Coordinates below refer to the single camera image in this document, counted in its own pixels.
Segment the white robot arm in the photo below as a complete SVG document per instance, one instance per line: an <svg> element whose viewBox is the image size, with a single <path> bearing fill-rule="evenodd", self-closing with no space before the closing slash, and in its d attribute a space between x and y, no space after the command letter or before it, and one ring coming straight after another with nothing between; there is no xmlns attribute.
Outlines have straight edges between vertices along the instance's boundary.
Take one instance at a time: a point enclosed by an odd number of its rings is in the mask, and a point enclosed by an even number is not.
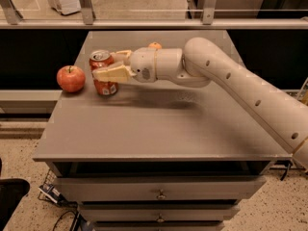
<svg viewBox="0 0 308 231"><path fill-rule="evenodd" d="M236 63L205 38L183 48L142 47L112 54L113 64L92 72L101 82L167 80L201 88L215 82L239 103L293 159L308 168L308 106Z"/></svg>

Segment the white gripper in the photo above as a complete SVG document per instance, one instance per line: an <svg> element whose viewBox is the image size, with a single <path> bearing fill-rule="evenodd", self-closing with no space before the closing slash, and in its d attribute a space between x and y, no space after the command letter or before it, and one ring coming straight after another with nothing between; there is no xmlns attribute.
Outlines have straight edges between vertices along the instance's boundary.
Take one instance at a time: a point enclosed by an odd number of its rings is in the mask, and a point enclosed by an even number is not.
<svg viewBox="0 0 308 231"><path fill-rule="evenodd" d="M157 81L156 53L157 50L151 47L143 47L133 53L131 50L112 52L116 63L99 67L92 75L99 82L126 83L134 77L141 83L154 83Z"/></svg>

